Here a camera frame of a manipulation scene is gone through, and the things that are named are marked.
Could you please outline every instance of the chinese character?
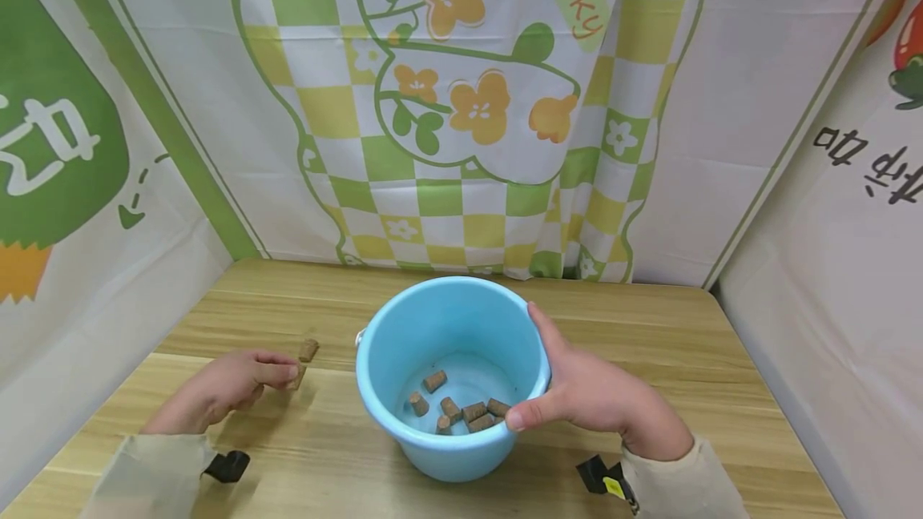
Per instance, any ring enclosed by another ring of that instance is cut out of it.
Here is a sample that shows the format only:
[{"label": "chinese character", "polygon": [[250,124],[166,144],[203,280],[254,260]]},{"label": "chinese character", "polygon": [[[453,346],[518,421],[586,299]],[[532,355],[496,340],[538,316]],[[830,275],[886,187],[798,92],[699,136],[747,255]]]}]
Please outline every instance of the chinese character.
[{"label": "chinese character", "polygon": [[[889,177],[891,179],[891,183],[893,183],[895,180],[898,180],[901,175],[904,174],[904,171],[906,171],[907,163],[901,163],[901,165],[897,167],[896,171],[892,171],[892,168],[897,165],[897,161],[901,160],[901,157],[904,156],[906,150],[907,147],[904,147],[897,151],[897,153],[894,155],[888,155],[885,153],[884,155],[879,156],[878,159],[875,159],[875,162],[871,163],[871,169],[875,171],[875,177],[873,178],[870,177],[870,175],[865,175],[865,179],[870,183],[875,183],[876,185],[880,185],[882,187],[887,187],[890,184],[881,180],[885,177]],[[870,187],[869,185],[866,185],[866,192],[869,193],[869,197],[875,196],[873,187]]]},{"label": "chinese character", "polygon": [[923,183],[917,184],[917,181],[921,179],[921,177],[923,177],[923,167],[919,167],[917,172],[912,173],[911,175],[904,175],[904,178],[907,179],[906,183],[904,183],[900,189],[891,193],[891,198],[888,199],[888,204],[895,204],[898,201],[916,203],[917,199],[914,197],[917,196],[919,191],[923,191]]},{"label": "chinese character", "polygon": [[817,137],[814,138],[814,147],[822,147],[830,151],[827,156],[833,159],[834,167],[852,165],[849,160],[869,144],[869,141],[858,138],[858,131],[855,129],[844,133],[842,140],[834,147],[833,144],[838,138],[840,138],[839,129],[828,129],[827,127],[820,129]]},{"label": "chinese character", "polygon": [[[29,194],[48,183],[62,171],[68,161],[77,157],[85,161],[93,159],[93,147],[99,143],[99,135],[90,135],[77,107],[67,99],[61,99],[48,107],[37,100],[28,99],[23,106],[26,110],[23,123],[5,135],[0,135],[0,162],[13,167],[10,180],[6,183],[6,192],[13,197]],[[73,143],[61,132],[54,119],[55,114],[59,114],[71,129]],[[28,136],[35,127],[38,127],[38,131],[42,133],[58,160],[48,163],[30,179],[25,161],[17,155],[7,153],[6,149]]]}]

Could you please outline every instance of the bucket rim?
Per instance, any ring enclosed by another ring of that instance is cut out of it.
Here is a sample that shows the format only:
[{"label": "bucket rim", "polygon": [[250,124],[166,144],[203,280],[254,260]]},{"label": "bucket rim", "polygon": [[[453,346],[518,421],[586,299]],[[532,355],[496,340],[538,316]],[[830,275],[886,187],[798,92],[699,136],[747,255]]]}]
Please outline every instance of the bucket rim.
[{"label": "bucket rim", "polygon": [[[532,318],[529,317],[527,302],[521,296],[514,293],[514,291],[503,287],[502,284],[494,283],[493,281],[488,281],[486,279],[473,276],[443,276],[427,279],[426,281],[421,281],[420,283],[414,284],[412,287],[408,287],[405,290],[402,290],[400,293],[396,294],[391,300],[379,308],[378,312],[375,313],[375,316],[372,317],[372,319],[369,321],[369,326],[365,327],[364,335],[362,336],[362,340],[358,345],[359,348],[356,360],[356,376],[357,384],[359,386],[359,396],[362,397],[362,401],[365,404],[365,409],[369,411],[369,415],[371,415],[371,417],[381,425],[385,432],[393,436],[395,440],[402,442],[402,444],[444,452],[466,451],[468,449],[490,445],[494,442],[502,442],[504,440],[508,440],[516,433],[511,432],[511,430],[506,427],[505,424],[494,424],[493,427],[482,430],[482,432],[469,435],[447,436],[421,432],[421,430],[411,428],[407,424],[401,422],[401,420],[394,416],[389,409],[385,408],[385,406],[381,403],[381,399],[378,399],[377,394],[373,391],[372,381],[369,375],[369,349],[372,347],[371,343],[375,340],[378,325],[381,324],[381,321],[391,311],[391,309],[401,304],[401,301],[409,298],[409,296],[412,296],[415,293],[418,293],[420,290],[431,288],[434,284],[443,283],[477,284],[479,287],[493,290],[494,292],[505,296],[505,298],[510,302],[514,303],[518,308],[521,309],[522,313],[526,315],[526,317],[529,319],[529,322],[532,321]],[[529,396],[525,400],[534,399],[535,397],[541,396],[541,394],[547,390],[549,381],[551,380],[551,366],[548,363],[548,356],[545,351],[545,345],[542,344],[542,337],[539,335],[537,327],[534,330],[534,336],[538,343],[540,354],[538,375],[536,377],[535,385],[533,386],[532,390],[529,391]]]}]

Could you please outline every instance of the fingernail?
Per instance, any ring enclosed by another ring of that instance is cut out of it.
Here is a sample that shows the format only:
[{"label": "fingernail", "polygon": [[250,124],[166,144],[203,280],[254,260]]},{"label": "fingernail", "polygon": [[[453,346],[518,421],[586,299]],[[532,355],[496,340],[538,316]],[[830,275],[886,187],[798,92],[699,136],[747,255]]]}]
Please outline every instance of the fingernail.
[{"label": "fingernail", "polygon": [[525,428],[525,425],[522,423],[522,415],[518,411],[510,410],[506,414],[506,427],[509,427],[512,432],[521,432]]}]

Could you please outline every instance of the hand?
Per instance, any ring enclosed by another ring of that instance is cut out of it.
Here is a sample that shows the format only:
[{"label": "hand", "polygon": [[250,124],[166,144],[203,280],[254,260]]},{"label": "hand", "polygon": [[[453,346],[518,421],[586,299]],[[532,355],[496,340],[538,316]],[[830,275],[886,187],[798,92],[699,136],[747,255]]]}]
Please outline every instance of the hand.
[{"label": "hand", "polygon": [[520,432],[566,420],[595,432],[619,433],[629,451],[656,461],[675,461],[691,451],[690,429],[654,388],[572,347],[534,303],[529,303],[529,317],[551,363],[551,386],[542,396],[515,405],[506,414],[506,426]]},{"label": "hand", "polygon": [[249,409],[263,386],[284,389],[298,375],[298,361],[263,350],[231,351],[193,375],[151,417],[141,434],[205,433],[231,411]]}]

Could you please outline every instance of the yellow tag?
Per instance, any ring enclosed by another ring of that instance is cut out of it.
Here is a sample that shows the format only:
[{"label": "yellow tag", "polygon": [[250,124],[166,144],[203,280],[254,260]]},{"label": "yellow tag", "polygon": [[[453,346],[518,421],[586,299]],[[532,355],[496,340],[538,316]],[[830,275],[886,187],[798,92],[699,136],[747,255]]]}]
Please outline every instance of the yellow tag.
[{"label": "yellow tag", "polygon": [[603,483],[606,484],[606,490],[609,494],[615,495],[618,499],[625,499],[625,491],[622,486],[612,477],[603,477]]}]

